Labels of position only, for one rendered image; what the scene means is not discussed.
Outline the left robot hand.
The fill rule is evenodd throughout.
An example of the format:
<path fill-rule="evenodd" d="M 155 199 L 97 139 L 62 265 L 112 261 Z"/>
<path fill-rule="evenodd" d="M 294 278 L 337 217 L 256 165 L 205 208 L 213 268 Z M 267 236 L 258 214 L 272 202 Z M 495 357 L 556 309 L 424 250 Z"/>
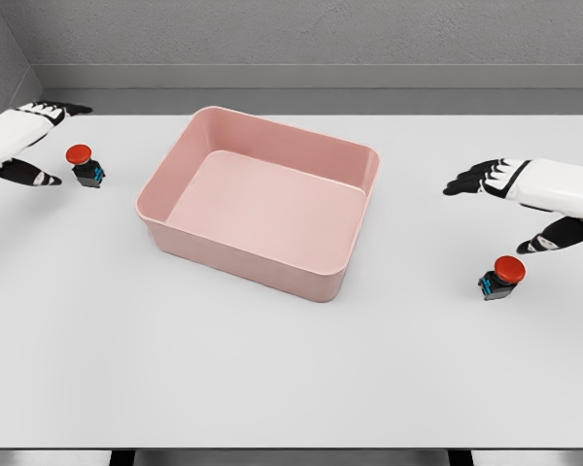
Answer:
<path fill-rule="evenodd" d="M 92 112 L 85 105 L 42 100 L 0 113 L 0 178 L 27 186 L 61 185 L 60 178 L 18 157 L 66 118 Z"/>

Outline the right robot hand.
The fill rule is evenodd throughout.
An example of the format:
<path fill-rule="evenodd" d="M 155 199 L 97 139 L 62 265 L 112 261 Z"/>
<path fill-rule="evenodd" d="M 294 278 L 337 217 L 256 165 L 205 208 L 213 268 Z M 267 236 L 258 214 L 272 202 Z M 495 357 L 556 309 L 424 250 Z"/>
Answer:
<path fill-rule="evenodd" d="M 583 243 L 583 166 L 544 158 L 478 163 L 446 184 L 443 194 L 486 193 L 562 217 L 521 243 L 516 252 L 563 250 Z"/>

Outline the pink plastic basket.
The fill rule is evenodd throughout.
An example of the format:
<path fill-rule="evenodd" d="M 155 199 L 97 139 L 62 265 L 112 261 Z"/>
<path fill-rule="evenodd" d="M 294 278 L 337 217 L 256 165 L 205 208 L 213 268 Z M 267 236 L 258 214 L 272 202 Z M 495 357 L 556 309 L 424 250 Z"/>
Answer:
<path fill-rule="evenodd" d="M 206 107 L 135 209 L 164 252 L 327 302 L 344 280 L 379 166 L 368 146 Z"/>

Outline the red button industrial switch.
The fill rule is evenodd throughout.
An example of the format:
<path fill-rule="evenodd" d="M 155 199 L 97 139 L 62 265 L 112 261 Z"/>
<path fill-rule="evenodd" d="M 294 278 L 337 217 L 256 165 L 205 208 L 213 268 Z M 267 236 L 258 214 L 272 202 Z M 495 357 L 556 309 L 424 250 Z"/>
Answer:
<path fill-rule="evenodd" d="M 504 255 L 496 259 L 493 269 L 487 271 L 479 280 L 485 301 L 507 297 L 526 275 L 523 262 L 511 255 Z"/>
<path fill-rule="evenodd" d="M 73 165 L 72 171 L 80 185 L 94 188 L 101 186 L 105 172 L 99 162 L 92 159 L 92 150 L 88 145 L 77 144 L 70 147 L 65 158 Z"/>

